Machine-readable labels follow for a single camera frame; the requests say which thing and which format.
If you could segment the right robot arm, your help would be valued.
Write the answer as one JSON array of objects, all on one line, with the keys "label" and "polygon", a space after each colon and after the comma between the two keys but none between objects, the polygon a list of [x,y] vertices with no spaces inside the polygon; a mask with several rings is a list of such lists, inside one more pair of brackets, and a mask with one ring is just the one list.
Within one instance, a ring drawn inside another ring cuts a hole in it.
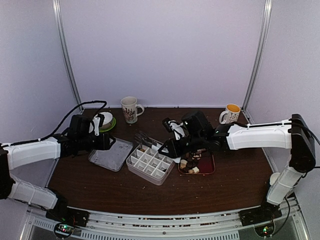
[{"label": "right robot arm", "polygon": [[268,220],[300,179],[316,167],[315,142],[318,139],[299,114],[278,122],[232,122],[213,127],[203,112],[195,111],[185,114],[181,123],[166,118],[162,124],[175,137],[165,141],[158,152],[171,159],[200,149],[212,153],[253,148],[289,150],[288,163],[280,173],[271,176],[266,202],[256,210],[261,221]]}]

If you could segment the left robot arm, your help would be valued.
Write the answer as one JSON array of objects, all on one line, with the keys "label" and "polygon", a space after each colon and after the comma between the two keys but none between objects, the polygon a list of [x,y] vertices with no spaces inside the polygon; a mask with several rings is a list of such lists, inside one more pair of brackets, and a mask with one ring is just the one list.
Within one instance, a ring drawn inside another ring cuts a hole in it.
[{"label": "left robot arm", "polygon": [[69,126],[61,133],[57,129],[42,138],[0,145],[0,198],[13,199],[37,205],[52,212],[61,222],[72,218],[65,197],[46,187],[22,180],[10,172],[18,167],[77,156],[79,152],[92,150],[108,151],[116,139],[101,133],[104,116],[96,111],[93,117],[73,114],[70,110],[64,117],[71,116]]}]

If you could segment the red chocolate tray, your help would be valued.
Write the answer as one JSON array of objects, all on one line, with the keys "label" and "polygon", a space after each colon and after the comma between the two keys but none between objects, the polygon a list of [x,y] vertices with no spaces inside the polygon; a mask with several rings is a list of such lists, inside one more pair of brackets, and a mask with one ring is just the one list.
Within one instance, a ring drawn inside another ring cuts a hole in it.
[{"label": "red chocolate tray", "polygon": [[216,166],[213,155],[206,149],[199,149],[197,152],[185,154],[177,166],[183,175],[211,175],[215,172]]}]

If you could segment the white metal tongs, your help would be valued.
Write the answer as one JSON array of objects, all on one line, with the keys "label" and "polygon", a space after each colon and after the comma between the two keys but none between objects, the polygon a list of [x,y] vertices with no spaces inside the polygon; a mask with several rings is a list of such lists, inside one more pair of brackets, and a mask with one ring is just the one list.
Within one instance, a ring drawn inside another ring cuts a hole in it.
[{"label": "white metal tongs", "polygon": [[178,150],[174,147],[174,138],[170,138],[164,143],[160,143],[155,139],[149,137],[143,131],[139,131],[134,134],[134,140],[137,143],[147,146],[150,149],[156,151],[159,155],[172,159],[175,163],[179,163],[185,157],[183,154],[178,155]]}]

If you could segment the lilac tin box with dividers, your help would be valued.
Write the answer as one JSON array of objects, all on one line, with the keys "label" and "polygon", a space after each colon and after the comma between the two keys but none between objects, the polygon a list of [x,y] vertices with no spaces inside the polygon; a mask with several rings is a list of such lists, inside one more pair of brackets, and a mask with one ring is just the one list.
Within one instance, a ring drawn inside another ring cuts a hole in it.
[{"label": "lilac tin box with dividers", "polygon": [[144,180],[161,186],[176,163],[151,147],[139,144],[126,159],[128,170]]}]

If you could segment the lilac bunny tin lid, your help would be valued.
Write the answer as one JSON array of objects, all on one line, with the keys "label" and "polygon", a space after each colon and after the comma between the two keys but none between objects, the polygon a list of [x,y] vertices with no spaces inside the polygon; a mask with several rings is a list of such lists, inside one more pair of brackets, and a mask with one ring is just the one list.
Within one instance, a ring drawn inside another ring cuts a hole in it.
[{"label": "lilac bunny tin lid", "polygon": [[118,172],[132,152],[133,146],[132,142],[116,137],[115,143],[109,150],[93,150],[89,154],[88,160],[107,170]]}]

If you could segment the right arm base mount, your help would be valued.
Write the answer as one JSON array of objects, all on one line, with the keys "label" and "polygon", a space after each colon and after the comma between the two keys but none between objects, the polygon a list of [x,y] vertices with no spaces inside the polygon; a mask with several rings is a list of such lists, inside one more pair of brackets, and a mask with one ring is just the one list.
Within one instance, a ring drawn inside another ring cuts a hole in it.
[{"label": "right arm base mount", "polygon": [[255,207],[239,212],[243,227],[253,226],[255,233],[262,238],[271,237],[276,232],[275,219],[282,217],[280,210]]}]

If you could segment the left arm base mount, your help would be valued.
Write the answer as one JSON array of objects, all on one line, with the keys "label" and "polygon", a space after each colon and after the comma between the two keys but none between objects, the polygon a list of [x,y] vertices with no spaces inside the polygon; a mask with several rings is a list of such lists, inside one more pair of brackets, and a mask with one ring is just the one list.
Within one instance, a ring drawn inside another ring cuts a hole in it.
[{"label": "left arm base mount", "polygon": [[64,216],[58,216],[58,213],[53,209],[44,209],[45,217],[56,221],[53,227],[53,233],[60,239],[69,238],[76,229],[86,227],[90,213],[85,210],[67,208]]}]

